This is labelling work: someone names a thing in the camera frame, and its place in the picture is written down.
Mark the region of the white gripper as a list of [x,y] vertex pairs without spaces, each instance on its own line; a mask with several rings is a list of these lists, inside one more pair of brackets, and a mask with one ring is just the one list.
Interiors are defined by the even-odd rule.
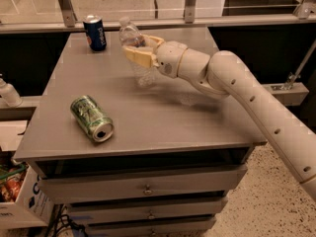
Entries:
[[159,66],[158,70],[162,75],[177,78],[182,56],[188,47],[177,41],[165,42],[164,39],[155,36],[144,35],[143,38],[143,47],[122,47],[125,57],[145,68]]

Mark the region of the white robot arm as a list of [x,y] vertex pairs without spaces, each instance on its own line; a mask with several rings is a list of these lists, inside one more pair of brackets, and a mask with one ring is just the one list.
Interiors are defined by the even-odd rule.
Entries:
[[265,89],[235,53],[209,55],[153,36],[146,36],[144,44],[124,44],[122,50],[128,60],[183,79],[210,98],[232,96],[302,189],[316,199],[316,134]]

